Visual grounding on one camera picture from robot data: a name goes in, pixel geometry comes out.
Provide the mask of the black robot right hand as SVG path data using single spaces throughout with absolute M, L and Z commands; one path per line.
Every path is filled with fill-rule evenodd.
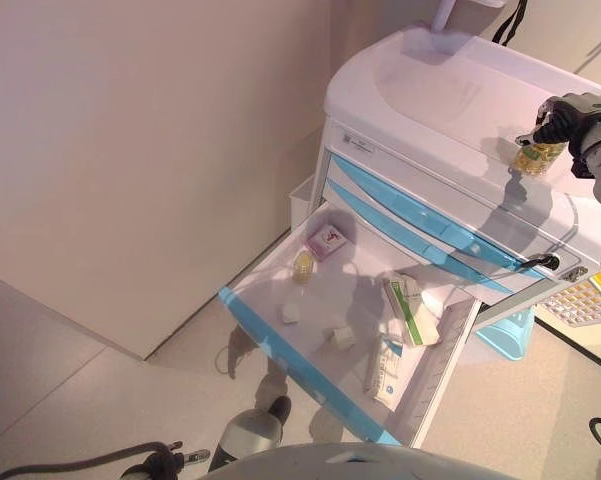
M 552 96 L 539 107 L 532 131 L 518 136 L 515 143 L 521 147 L 568 143 L 573 159 L 584 163 L 601 147 L 601 138 L 585 145 L 585 139 L 598 126 L 601 126 L 601 94 Z

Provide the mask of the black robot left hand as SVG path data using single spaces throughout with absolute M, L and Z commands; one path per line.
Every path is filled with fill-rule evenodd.
M 198 449 L 193 452 L 183 452 L 182 447 L 182 441 L 176 441 L 169 445 L 169 450 L 174 456 L 177 465 L 188 466 L 192 464 L 204 463 L 211 456 L 211 452 L 208 449 Z

